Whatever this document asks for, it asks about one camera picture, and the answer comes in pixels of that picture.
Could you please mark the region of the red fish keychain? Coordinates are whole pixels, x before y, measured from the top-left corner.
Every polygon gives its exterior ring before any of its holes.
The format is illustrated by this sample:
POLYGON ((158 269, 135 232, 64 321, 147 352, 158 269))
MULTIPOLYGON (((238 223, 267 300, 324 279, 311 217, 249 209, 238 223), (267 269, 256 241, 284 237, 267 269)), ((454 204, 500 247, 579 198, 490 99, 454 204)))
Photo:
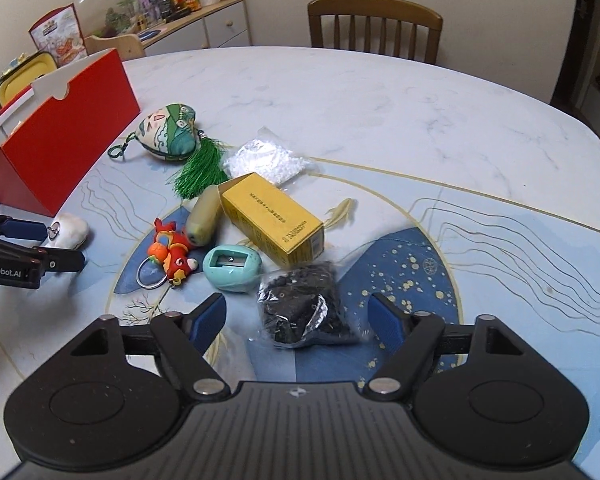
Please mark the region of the red fish keychain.
POLYGON ((172 287, 181 286, 198 269, 198 260, 189 255, 195 245, 183 230, 178 229, 175 221, 163 222, 160 218, 155 218, 154 229, 146 258, 136 270, 137 285, 143 289, 156 289, 165 282, 172 287), (148 262, 162 267, 163 278, 160 281, 147 284, 140 278, 140 270, 148 262))

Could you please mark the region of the white wooden sideboard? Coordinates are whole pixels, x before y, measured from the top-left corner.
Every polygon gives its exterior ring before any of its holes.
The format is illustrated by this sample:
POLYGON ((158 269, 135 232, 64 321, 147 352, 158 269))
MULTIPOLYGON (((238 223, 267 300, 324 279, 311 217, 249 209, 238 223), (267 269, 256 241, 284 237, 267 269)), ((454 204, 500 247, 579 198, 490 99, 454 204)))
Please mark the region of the white wooden sideboard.
POLYGON ((147 56, 214 48, 251 47, 246 0, 220 0, 211 6, 146 32, 147 56))

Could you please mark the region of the brown wooden chair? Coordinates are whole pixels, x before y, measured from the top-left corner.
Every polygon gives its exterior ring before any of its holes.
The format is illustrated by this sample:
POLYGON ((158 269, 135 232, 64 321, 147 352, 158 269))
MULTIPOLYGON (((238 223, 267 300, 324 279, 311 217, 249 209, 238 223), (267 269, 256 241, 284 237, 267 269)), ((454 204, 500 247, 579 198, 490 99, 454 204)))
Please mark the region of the brown wooden chair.
POLYGON ((407 58, 434 65, 442 16, 406 0, 312 0, 311 46, 407 58))

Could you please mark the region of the yellow cardboard box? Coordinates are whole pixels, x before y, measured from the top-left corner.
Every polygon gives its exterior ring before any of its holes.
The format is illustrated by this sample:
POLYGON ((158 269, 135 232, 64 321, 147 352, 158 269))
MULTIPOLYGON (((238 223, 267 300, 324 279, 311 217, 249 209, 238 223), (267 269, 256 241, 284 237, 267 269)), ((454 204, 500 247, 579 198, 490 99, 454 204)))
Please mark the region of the yellow cardboard box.
POLYGON ((255 172, 219 186, 230 222, 283 269, 315 260, 324 252, 321 220, 255 172))

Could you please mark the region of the black beads plastic bag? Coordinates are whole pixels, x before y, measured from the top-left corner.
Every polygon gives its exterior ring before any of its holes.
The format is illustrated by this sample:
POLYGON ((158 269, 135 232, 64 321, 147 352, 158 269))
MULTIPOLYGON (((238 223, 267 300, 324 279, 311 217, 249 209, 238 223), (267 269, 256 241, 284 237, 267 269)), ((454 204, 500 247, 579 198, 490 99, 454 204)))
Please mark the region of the black beads plastic bag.
POLYGON ((265 337, 276 348, 355 344, 336 269, 329 261, 303 263, 262 276, 257 304, 265 337))

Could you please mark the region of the white beads plastic bag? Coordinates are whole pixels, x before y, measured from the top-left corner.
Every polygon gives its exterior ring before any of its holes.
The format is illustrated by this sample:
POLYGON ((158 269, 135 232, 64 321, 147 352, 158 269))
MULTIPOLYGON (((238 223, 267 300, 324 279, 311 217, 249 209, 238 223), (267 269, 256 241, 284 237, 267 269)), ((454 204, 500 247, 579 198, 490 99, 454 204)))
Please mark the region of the white beads plastic bag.
POLYGON ((231 148, 222 165, 232 179, 254 172, 276 188, 299 177, 309 166, 308 158, 287 148, 282 139, 266 127, 260 128, 253 139, 231 148))

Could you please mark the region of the yellow grey tissue box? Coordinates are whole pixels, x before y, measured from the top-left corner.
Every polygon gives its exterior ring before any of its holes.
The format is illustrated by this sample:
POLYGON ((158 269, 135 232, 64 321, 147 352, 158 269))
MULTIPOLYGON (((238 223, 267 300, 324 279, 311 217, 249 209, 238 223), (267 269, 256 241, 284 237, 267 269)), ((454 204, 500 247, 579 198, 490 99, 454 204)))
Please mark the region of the yellow grey tissue box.
POLYGON ((35 79, 54 70, 57 70, 57 64, 48 52, 38 51, 15 58, 0 78, 0 110, 35 79))

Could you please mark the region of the olive green cylinder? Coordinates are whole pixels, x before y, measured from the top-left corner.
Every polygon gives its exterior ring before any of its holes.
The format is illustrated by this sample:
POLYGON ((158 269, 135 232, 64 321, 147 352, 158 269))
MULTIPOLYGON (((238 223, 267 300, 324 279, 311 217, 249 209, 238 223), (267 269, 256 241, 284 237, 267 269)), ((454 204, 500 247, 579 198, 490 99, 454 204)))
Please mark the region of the olive green cylinder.
POLYGON ((206 246, 218 227, 222 217, 222 204, 219 187, 209 185, 194 203, 185 222, 184 232, 196 247, 206 246))

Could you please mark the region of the blue patterned table mat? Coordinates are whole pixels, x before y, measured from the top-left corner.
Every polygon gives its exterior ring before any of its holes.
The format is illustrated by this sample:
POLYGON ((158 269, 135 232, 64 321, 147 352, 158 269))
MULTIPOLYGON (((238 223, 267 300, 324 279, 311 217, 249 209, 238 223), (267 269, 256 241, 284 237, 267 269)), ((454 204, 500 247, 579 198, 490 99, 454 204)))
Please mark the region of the blue patterned table mat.
MULTIPOLYGON (((600 231, 504 200, 327 162, 286 190, 327 223, 324 256, 353 326, 363 325, 377 293, 406 312, 426 310, 451 323, 497 316, 585 395, 590 422, 576 461, 600 479, 600 231)), ((93 235, 74 283, 83 312, 143 323, 211 292, 202 275, 171 288, 145 258, 152 222, 185 217, 166 170, 104 160, 65 208, 93 235)))

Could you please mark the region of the light wooden chair back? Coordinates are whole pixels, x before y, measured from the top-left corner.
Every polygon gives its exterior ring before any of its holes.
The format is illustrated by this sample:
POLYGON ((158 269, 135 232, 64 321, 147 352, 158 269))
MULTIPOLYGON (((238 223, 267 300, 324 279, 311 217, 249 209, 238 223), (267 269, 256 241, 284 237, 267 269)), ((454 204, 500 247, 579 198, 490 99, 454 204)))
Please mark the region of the light wooden chair back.
POLYGON ((144 58, 146 56, 140 38, 134 34, 125 34, 112 38, 87 36, 84 38, 84 44, 89 54, 114 49, 118 52, 122 61, 135 60, 136 58, 144 58))

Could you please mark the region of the white tooth plush toy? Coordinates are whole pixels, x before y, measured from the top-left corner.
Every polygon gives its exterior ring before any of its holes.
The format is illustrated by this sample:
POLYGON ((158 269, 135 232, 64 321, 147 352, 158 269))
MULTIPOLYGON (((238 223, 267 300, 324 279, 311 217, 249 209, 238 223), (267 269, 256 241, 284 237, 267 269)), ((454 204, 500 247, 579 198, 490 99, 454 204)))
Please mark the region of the white tooth plush toy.
POLYGON ((79 249, 90 235, 87 222, 75 214, 60 212, 47 228, 44 247, 79 249))

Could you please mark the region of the red snack bag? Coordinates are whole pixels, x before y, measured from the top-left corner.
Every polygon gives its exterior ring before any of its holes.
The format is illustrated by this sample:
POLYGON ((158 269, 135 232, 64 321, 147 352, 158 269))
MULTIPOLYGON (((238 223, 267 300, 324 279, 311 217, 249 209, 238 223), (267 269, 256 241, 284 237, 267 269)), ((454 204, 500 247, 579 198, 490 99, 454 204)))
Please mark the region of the red snack bag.
POLYGON ((35 47, 49 53, 58 67, 87 57, 73 4, 47 12, 29 28, 29 35, 35 47))

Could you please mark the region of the red white cardboard box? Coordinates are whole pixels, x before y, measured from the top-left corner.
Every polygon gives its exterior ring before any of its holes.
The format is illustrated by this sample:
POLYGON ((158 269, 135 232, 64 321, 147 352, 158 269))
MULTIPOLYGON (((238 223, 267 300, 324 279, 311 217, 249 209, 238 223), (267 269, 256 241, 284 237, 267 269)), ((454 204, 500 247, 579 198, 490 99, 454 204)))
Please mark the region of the red white cardboard box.
POLYGON ((138 114, 114 49, 36 80, 0 117, 0 204, 57 214, 138 114))

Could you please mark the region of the teal pencil sharpener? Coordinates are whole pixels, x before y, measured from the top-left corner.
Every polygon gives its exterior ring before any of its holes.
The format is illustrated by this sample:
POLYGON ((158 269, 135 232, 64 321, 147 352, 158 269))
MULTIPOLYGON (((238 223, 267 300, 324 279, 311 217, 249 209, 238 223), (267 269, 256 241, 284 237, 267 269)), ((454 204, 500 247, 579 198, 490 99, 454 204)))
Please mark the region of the teal pencil sharpener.
POLYGON ((261 269, 260 254, 242 245, 216 246, 202 262, 204 276, 224 292, 250 292, 260 281, 261 269))

